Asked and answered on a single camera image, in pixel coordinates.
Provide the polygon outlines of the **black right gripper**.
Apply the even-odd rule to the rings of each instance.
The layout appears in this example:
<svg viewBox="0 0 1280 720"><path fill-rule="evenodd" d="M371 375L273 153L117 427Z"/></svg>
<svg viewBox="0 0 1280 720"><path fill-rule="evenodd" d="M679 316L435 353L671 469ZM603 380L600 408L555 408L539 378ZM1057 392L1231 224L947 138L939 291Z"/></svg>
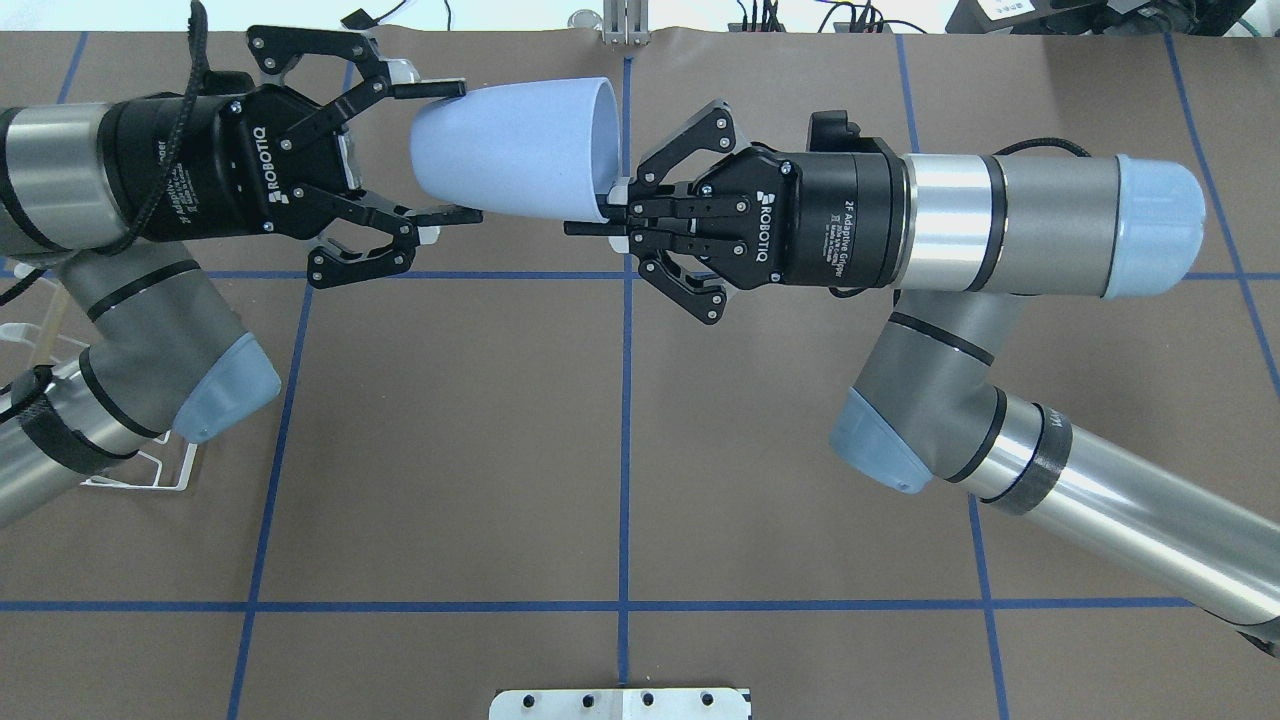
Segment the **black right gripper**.
<svg viewBox="0 0 1280 720"><path fill-rule="evenodd" d="M731 155L746 146L730 105L712 100L648 151L632 176L616 181L602 210L605 220L564 222L570 236L622 237L625 254L637 260L643 279L699 322L713 325L730 292L721 277L699 278L675 255L744 259L744 236L723 237L694 229L695 220L739 222L751 209L739 196L657 195L662 182L695 152ZM901 254L906 224L905 161L882 141L856 152L776 152L759 149L773 167L762 182L765 204L758 231L753 277L780 283L838 290L886 287Z"/></svg>

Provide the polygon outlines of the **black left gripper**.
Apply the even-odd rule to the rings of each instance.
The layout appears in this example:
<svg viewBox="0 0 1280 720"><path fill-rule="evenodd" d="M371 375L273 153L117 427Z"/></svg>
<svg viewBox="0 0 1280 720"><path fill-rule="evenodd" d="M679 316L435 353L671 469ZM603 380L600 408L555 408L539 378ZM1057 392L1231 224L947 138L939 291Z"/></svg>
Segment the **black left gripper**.
<svg viewBox="0 0 1280 720"><path fill-rule="evenodd" d="M443 228L483 220L472 208L413 209L349 190L332 137L385 100L462 97L465 79L430 79L364 31L251 26L246 42L262 86L196 100L142 238L276 232L308 245L306 281L326 290L406 273ZM105 170L127 224L157 183L180 105L179 96L161 94L115 104L105 115Z"/></svg>

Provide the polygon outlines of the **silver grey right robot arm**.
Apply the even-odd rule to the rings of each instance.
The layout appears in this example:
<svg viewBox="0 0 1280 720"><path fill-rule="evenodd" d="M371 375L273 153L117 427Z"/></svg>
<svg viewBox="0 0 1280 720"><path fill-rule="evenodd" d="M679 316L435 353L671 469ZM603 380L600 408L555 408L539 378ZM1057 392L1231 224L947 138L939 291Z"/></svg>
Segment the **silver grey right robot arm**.
<svg viewBox="0 0 1280 720"><path fill-rule="evenodd" d="M589 199L568 234L609 236L699 322L733 293L888 290L890 314L829 446L914 495L932 480L1161 585L1277 655L1277 524L1080 428L992 377L1044 305L1151 299L1204 237L1184 165L1039 137L995 152L899 152L841 110L806 145L750 142L716 100Z"/></svg>

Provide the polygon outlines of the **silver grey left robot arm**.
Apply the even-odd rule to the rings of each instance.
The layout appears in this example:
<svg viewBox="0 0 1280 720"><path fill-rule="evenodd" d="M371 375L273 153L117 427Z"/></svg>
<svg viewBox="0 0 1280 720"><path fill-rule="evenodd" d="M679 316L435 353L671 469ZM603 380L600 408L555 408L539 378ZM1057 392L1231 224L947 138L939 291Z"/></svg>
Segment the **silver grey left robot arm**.
<svg viewBox="0 0 1280 720"><path fill-rule="evenodd" d="M50 272L100 336L4 386L4 524L169 430L202 443L279 395L261 343L188 242L303 241L307 281L323 290L404 273L442 227L483 219L372 193L351 158L360 113L463 97L463 79L424 79L365 28L251 26L256 81L209 65L207 22L191 3L178 94L3 111L3 255L31 266L3 301Z"/></svg>

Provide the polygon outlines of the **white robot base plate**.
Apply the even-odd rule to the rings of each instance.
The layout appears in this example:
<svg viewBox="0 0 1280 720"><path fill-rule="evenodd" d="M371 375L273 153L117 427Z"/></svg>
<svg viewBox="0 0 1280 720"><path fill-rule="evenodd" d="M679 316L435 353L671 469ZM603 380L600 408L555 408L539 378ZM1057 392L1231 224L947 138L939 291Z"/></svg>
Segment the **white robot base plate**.
<svg viewBox="0 0 1280 720"><path fill-rule="evenodd" d="M749 691L731 687L512 689L489 719L751 719Z"/></svg>

